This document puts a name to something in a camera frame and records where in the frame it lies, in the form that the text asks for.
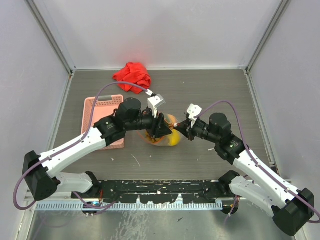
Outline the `yellow pear fruit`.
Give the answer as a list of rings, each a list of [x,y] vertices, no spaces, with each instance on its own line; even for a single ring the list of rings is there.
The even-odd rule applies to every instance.
[[[177,130],[173,129],[171,131],[171,134],[168,135],[167,138],[168,138],[168,145],[170,147],[174,147],[180,143],[181,134]]]

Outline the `clear zip top bag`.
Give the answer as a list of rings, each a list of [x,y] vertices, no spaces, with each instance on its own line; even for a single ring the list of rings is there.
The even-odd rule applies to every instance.
[[[160,137],[160,138],[151,138],[146,130],[140,130],[137,134],[148,144],[157,147],[174,147],[178,145],[182,139],[180,132],[174,129],[174,124],[178,121],[177,118],[171,114],[164,114],[164,121],[169,126],[171,134]]]

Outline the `pink perforated plastic basket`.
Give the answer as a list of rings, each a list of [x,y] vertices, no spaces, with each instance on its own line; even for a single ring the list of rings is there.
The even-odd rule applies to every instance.
[[[84,134],[88,129],[94,100],[95,100],[95,97],[88,97],[84,100],[81,134]],[[94,123],[96,123],[101,118],[111,115],[114,112],[114,110],[116,110],[123,101],[124,101],[124,97],[121,94],[99,96],[97,102],[95,103],[91,126],[93,126]],[[111,145],[102,148],[101,150],[122,149],[124,147],[125,147],[125,139],[122,138],[116,141],[115,143],[112,143]]]

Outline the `bunch of brown longans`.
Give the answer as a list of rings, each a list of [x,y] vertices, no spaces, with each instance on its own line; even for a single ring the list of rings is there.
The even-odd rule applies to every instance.
[[[154,137],[150,136],[148,133],[146,133],[145,140],[150,144],[156,145],[159,142],[161,142],[163,140],[163,138],[162,137],[154,138]]]

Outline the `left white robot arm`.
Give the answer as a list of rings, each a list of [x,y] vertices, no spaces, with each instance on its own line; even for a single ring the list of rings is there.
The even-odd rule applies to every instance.
[[[110,146],[123,139],[128,131],[145,130],[153,138],[161,138],[172,133],[158,107],[165,100],[161,95],[147,99],[147,108],[142,110],[136,98],[127,98],[109,116],[101,118],[77,138],[52,149],[24,157],[22,175],[35,201],[42,201],[57,192],[84,193],[95,198],[100,193],[97,178],[91,172],[81,174],[64,173],[63,170],[86,155]]]

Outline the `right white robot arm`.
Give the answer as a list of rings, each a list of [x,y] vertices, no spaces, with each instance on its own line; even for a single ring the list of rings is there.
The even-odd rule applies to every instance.
[[[314,216],[314,194],[308,188],[297,188],[265,165],[242,139],[232,133],[231,123],[224,114],[212,114],[208,123],[188,117],[176,123],[174,129],[190,141],[198,137],[214,143],[220,158],[252,179],[253,182],[249,182],[230,170],[219,179],[219,191],[223,196],[234,194],[251,201],[291,237]]]

